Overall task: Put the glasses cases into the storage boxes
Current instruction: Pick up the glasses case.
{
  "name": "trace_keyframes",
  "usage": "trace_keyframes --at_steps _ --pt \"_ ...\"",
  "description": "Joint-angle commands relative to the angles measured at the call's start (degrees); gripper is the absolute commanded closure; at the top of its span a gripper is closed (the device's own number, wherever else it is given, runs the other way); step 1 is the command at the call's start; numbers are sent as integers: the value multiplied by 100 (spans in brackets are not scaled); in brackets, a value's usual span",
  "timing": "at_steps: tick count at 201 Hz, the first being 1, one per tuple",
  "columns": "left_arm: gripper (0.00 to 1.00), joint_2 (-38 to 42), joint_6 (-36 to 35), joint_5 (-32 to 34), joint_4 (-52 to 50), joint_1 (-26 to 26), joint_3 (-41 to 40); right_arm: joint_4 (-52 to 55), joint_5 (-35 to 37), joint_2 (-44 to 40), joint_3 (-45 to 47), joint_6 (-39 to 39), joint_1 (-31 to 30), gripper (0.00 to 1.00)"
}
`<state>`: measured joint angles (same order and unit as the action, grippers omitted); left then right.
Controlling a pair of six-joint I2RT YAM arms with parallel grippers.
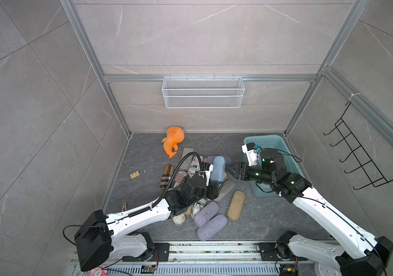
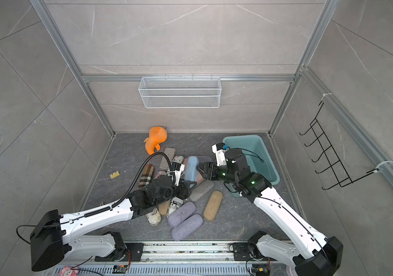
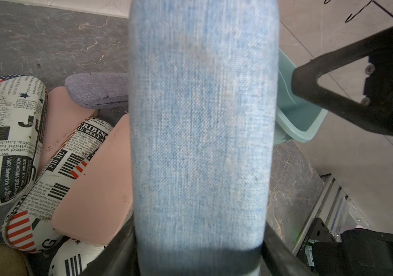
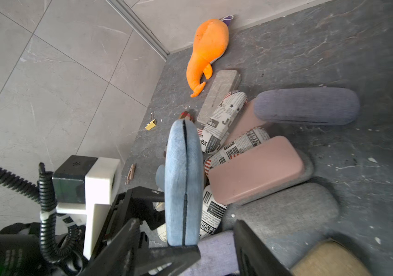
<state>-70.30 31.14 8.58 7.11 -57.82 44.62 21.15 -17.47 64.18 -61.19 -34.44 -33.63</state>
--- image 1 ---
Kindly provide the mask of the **blue fabric case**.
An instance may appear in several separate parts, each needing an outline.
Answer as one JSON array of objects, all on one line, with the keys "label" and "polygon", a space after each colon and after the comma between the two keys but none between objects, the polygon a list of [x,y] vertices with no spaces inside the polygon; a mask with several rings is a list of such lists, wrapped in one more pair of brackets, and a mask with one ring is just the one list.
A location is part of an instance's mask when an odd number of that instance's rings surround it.
[{"label": "blue fabric case", "polygon": [[216,156],[213,161],[213,170],[210,180],[213,182],[224,182],[226,160],[223,156]]}]

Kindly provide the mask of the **grey marble glasses case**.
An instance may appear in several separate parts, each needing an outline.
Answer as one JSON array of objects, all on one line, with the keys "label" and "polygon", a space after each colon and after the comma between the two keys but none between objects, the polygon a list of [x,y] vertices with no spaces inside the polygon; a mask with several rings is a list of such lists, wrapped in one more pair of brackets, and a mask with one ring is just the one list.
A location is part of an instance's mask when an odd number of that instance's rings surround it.
[{"label": "grey marble glasses case", "polygon": [[[182,153],[182,158],[184,158],[187,154],[189,154],[190,152],[193,152],[194,149],[193,148],[184,148],[183,149],[183,153]],[[186,160],[182,163],[182,165],[180,166],[179,171],[188,171],[188,169],[190,168],[190,165],[193,161],[193,156],[191,155],[190,157],[186,158]]]}]

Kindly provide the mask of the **plaid brown glasses case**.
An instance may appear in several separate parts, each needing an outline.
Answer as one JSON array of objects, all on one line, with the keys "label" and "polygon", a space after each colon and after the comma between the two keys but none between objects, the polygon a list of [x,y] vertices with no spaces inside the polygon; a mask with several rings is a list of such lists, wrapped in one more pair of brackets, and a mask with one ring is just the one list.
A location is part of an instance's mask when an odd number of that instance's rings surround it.
[{"label": "plaid brown glasses case", "polygon": [[165,191],[172,187],[171,179],[174,174],[174,166],[171,164],[167,164],[163,170],[162,178],[160,181],[160,188],[162,191]]}]

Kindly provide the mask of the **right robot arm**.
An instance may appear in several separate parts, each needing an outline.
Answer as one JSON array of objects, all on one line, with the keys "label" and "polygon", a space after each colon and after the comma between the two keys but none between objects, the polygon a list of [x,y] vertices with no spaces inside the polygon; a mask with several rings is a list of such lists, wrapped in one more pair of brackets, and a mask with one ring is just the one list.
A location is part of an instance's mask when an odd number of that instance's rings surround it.
[{"label": "right robot arm", "polygon": [[312,217],[338,242],[327,244],[287,231],[276,242],[280,260],[310,259],[339,271],[344,276],[382,276],[393,252],[393,242],[362,229],[331,203],[303,176],[287,171],[283,154],[273,148],[257,151],[245,148],[247,162],[226,168],[235,179],[270,186]]}]

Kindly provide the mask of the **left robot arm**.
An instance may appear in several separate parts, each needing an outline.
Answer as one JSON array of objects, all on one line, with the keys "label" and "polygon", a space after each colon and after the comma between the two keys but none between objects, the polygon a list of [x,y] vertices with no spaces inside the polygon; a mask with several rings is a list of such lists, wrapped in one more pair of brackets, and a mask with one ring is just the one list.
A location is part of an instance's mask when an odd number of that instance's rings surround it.
[{"label": "left robot arm", "polygon": [[110,257],[121,261],[146,260],[154,252],[155,245],[147,233],[137,233],[137,230],[181,215],[203,198],[218,197],[224,183],[225,158],[217,156],[209,164],[202,162],[196,152],[190,152],[179,164],[182,165],[189,157],[196,157],[199,170],[186,177],[182,184],[172,187],[175,180],[171,178],[166,190],[156,200],[120,213],[106,215],[103,210],[97,210],[77,226],[70,243],[77,249],[82,272],[100,267]]}]

